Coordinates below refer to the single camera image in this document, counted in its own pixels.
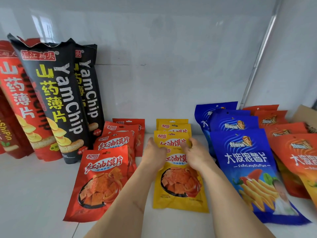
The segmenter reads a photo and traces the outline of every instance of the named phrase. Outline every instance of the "black snack bag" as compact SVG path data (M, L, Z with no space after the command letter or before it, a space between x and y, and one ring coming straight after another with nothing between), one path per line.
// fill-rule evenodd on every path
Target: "black snack bag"
M94 143L101 136L105 119L103 116L101 97L95 63L97 45L79 45L75 48L75 76L88 120L90 140Z
M84 106L74 73L75 42L32 47L8 35L29 76L66 164L81 160L91 147Z

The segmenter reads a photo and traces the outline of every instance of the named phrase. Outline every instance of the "person's left hand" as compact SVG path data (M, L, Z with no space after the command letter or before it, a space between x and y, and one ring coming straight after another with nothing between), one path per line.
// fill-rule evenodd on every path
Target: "person's left hand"
M159 148L153 138L149 138L140 166L156 174L165 164L166 152L166 148Z

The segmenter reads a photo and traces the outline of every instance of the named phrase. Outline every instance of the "forearm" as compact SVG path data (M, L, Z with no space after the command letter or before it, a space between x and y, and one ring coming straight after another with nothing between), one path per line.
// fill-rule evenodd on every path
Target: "forearm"
M153 171L140 164L113 204L85 238L139 238Z
M273 238L270 230L247 207L224 173L211 163L201 174L211 197L214 230L217 238L248 237Z

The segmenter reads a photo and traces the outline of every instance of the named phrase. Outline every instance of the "blue snack bag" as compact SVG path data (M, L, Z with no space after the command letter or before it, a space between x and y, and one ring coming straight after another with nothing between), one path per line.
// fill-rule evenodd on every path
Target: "blue snack bag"
M236 110L236 109L223 109L218 108L213 112L215 114L228 114L228 115L243 115L243 116L251 116L250 110Z
M264 129L211 132L220 168L263 223L310 223L287 198Z
M257 116L241 116L214 113L209 122L210 131L232 131L259 128Z
M236 102L226 102L226 103L209 103L209 104L197 104L195 108L195 119L200 125L204 136L207 139L209 153L211 156L215 156L215 152L212 148L210 136L209 136L209 118L212 116L213 111L216 109L236 109L238 101Z

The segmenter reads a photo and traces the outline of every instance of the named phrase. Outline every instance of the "black plate picture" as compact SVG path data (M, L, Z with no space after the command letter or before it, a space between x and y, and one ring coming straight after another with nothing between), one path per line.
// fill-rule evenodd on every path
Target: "black plate picture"
M89 183L89 181L81 188L79 194L80 194L81 191L86 187L86 185ZM99 204L99 205L87 205L87 204L84 204L84 201L83 201L83 200L80 200L79 194L78 194L78 202L79 202L79 204L80 204L82 207L84 207L84 208L87 208L87 209L97 209L97 208L101 208L101 207L103 207L103 206L106 205L104 202L102 202L102 203Z
M184 197L188 197L186 193L184 193L184 194L176 194L176 193L174 193L174 192L168 190L168 189L163 185L162 179L163 179L163 177L164 177L165 172L168 171L169 169L165 170L164 173L163 173L162 176L161 176L161 187L162 187L166 192L168 192L170 195L172 195L172 196L183 197L183 198L184 198Z

